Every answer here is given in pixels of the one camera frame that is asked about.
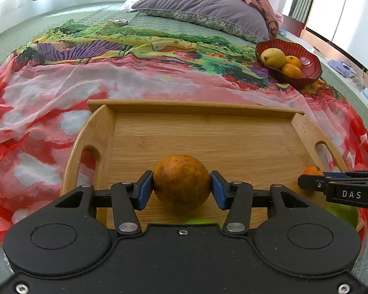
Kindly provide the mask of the purple-blue cloth on floor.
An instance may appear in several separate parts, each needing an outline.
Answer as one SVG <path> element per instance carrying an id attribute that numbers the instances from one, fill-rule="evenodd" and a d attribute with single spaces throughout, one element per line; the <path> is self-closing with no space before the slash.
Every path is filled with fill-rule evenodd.
<path id="1" fill-rule="evenodd" d="M 328 65 L 344 78 L 354 78 L 356 76 L 356 71 L 351 64 L 343 60 L 332 59 L 328 61 Z"/>

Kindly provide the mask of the colourful floral scarf cloth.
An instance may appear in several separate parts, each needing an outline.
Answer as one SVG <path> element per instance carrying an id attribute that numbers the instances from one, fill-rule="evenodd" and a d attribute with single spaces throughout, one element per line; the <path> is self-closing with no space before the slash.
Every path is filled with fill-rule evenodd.
<path id="1" fill-rule="evenodd" d="M 319 80 L 298 91 L 274 80 L 251 46 L 112 21 L 67 21 L 0 66 L 0 242 L 56 199 L 90 99 L 168 99 L 302 110 L 350 170 L 368 169 L 368 131 L 347 99 Z"/>

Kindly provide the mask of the bamboo serving tray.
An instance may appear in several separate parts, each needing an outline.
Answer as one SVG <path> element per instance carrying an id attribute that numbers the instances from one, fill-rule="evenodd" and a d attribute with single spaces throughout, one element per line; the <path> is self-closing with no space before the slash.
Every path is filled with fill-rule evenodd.
<path id="1" fill-rule="evenodd" d="M 171 155 L 190 155 L 228 181 L 266 190 L 280 183 L 298 191 L 305 168 L 346 164 L 322 130 L 299 110 L 255 105 L 134 99 L 91 99 L 91 116 L 67 161 L 62 193 L 77 186 L 81 155 L 95 158 L 93 186 L 136 181 Z"/>

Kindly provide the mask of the purple pillow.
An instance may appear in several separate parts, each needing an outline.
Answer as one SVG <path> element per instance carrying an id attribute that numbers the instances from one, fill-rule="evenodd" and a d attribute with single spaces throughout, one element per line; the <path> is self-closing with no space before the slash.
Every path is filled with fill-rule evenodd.
<path id="1" fill-rule="evenodd" d="M 278 24 L 259 6 L 243 0 L 140 0 L 136 11 L 223 31 L 259 43 L 276 37 Z"/>

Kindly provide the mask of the large brown-orange orange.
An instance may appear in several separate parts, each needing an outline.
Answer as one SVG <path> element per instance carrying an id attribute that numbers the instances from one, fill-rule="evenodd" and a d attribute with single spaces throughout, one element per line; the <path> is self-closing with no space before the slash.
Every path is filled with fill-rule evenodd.
<path id="1" fill-rule="evenodd" d="M 210 195 L 210 173 L 190 155 L 172 155 L 153 172 L 153 190 L 165 206 L 178 211 L 199 208 Z"/>

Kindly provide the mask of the small tangerine with stem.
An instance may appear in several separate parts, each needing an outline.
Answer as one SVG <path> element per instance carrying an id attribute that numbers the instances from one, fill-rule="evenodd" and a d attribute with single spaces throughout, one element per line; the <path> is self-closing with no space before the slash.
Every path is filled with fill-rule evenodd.
<path id="1" fill-rule="evenodd" d="M 324 173 L 320 170 L 320 167 L 317 166 L 310 166 L 305 168 L 303 171 L 303 174 L 305 175 L 315 175 L 315 176 L 323 176 Z"/>

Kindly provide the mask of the orange in bowl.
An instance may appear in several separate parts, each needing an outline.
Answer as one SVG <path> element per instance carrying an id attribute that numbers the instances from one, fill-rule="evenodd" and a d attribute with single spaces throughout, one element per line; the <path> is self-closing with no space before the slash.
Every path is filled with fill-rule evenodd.
<path id="1" fill-rule="evenodd" d="M 291 78 L 302 78 L 302 70 L 291 63 L 286 63 L 282 68 L 281 72 Z"/>
<path id="2" fill-rule="evenodd" d="M 287 64 L 294 65 L 298 68 L 302 67 L 302 63 L 301 63 L 300 59 L 297 58 L 296 56 L 289 55 L 289 56 L 286 56 L 285 59 L 286 59 Z"/>

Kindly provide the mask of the yellow pear in bowl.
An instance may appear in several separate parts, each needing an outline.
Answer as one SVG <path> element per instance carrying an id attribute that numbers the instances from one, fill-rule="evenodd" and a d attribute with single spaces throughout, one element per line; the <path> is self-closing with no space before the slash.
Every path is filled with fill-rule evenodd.
<path id="1" fill-rule="evenodd" d="M 261 61 L 263 64 L 277 70 L 281 69 L 287 63 L 284 52 L 278 48 L 264 50 L 261 53 Z"/>

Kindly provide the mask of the green apple right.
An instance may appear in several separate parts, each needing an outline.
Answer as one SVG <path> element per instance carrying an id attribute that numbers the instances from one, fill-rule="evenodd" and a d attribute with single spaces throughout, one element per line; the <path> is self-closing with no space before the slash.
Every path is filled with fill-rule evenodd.
<path id="1" fill-rule="evenodd" d="M 323 206 L 323 209 L 337 216 L 353 228 L 357 228 L 359 214 L 356 207 L 328 202 Z"/>

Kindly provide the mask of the orange in bowl rear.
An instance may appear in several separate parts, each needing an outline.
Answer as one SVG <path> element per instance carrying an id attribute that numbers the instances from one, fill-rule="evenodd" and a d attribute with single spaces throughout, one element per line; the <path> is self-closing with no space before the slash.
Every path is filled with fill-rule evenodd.
<path id="1" fill-rule="evenodd" d="M 286 56 L 285 59 L 286 59 L 287 64 L 294 65 L 298 68 L 302 67 L 302 63 L 301 63 L 300 59 L 297 58 L 296 56 L 289 55 L 289 56 Z"/>

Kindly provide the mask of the small metal object on bed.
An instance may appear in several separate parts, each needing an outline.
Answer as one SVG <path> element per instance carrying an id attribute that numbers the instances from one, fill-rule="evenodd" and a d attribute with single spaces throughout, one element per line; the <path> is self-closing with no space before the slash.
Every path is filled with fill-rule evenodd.
<path id="1" fill-rule="evenodd" d="M 119 25 L 119 26 L 124 26 L 128 24 L 128 20 L 127 19 L 116 19 L 113 21 L 113 24 L 115 25 Z"/>

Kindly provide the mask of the red glass fruit bowl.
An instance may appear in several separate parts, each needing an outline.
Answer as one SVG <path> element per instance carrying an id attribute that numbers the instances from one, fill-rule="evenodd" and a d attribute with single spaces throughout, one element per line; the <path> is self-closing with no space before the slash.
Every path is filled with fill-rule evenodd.
<path id="1" fill-rule="evenodd" d="M 280 83 L 301 89 L 322 75 L 319 59 L 297 43 L 276 38 L 259 43 L 255 51 L 259 64 Z"/>

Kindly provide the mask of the orange in bowl front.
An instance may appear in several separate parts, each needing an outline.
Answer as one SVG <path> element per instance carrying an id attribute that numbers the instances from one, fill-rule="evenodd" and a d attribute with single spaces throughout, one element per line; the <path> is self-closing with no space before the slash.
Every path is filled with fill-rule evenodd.
<path id="1" fill-rule="evenodd" d="M 282 68 L 281 72 L 291 78 L 302 78 L 302 70 L 291 63 L 286 63 Z"/>

